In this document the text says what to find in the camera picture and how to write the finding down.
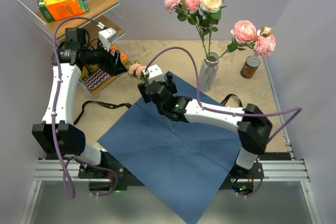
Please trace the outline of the twin pink rose stem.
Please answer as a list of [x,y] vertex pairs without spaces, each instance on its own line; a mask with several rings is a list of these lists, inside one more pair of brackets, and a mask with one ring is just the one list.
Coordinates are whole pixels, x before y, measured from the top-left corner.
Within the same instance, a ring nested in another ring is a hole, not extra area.
[[138,90],[139,92],[141,93],[141,96],[144,100],[145,103],[149,103],[151,102],[150,98],[148,97],[148,95],[146,94],[146,91],[145,91],[145,88],[151,84],[151,83],[148,83],[146,81],[146,78],[143,74],[143,70],[147,69],[148,67],[146,66],[143,66],[139,63],[134,63],[130,66],[129,70],[128,70],[128,73],[130,75],[133,75],[134,77],[137,77],[141,82],[138,84]]

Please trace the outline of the blue wrapping paper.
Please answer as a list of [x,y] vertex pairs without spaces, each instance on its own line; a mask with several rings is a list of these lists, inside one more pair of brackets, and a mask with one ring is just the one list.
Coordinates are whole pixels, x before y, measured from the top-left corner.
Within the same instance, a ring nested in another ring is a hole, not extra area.
[[[204,123],[167,123],[153,103],[142,98],[99,139],[99,144],[133,175],[157,165],[182,168],[211,166],[229,171],[240,149],[237,133]],[[149,190],[187,223],[197,223],[220,185],[193,185]]]

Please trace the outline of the small pink rose stem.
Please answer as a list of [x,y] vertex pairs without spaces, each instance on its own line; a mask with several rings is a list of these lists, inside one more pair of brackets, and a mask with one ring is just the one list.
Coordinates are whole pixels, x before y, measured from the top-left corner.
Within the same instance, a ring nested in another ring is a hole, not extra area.
[[200,11],[201,0],[164,0],[163,5],[169,13],[176,12],[177,19],[181,22],[188,21],[194,26],[201,39],[205,54],[209,52],[205,45],[205,35],[209,32],[209,21]]

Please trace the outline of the large pink rose stem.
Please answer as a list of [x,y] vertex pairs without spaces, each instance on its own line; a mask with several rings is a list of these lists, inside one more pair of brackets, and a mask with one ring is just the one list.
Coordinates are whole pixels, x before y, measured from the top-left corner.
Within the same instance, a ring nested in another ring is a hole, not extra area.
[[230,31],[232,41],[220,58],[227,53],[236,50],[252,49],[257,56],[271,55],[276,47],[276,38],[273,35],[273,27],[263,26],[257,30],[249,20],[239,20]]

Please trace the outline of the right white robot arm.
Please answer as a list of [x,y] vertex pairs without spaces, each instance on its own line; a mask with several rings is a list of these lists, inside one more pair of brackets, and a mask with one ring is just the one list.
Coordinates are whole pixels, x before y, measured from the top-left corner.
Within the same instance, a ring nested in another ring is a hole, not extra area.
[[141,81],[138,89],[145,103],[154,103],[158,113],[171,121],[204,123],[236,132],[241,147],[231,175],[236,179],[250,177],[255,160],[265,153],[272,129],[258,106],[249,103],[245,108],[230,108],[177,95],[171,72],[160,81]]

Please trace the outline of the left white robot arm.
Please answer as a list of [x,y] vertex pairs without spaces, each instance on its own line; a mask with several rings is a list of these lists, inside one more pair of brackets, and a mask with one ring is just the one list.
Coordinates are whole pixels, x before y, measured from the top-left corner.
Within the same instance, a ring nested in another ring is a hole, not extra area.
[[75,159],[90,164],[84,174],[96,178],[115,178],[109,171],[111,156],[86,142],[85,134],[76,128],[72,116],[76,86],[81,72],[88,65],[97,65],[103,73],[114,77],[127,72],[121,53],[111,50],[113,29],[99,32],[96,48],[90,47],[90,35],[84,28],[67,28],[65,40],[52,56],[53,84],[47,110],[41,123],[34,124],[32,134],[47,157]]

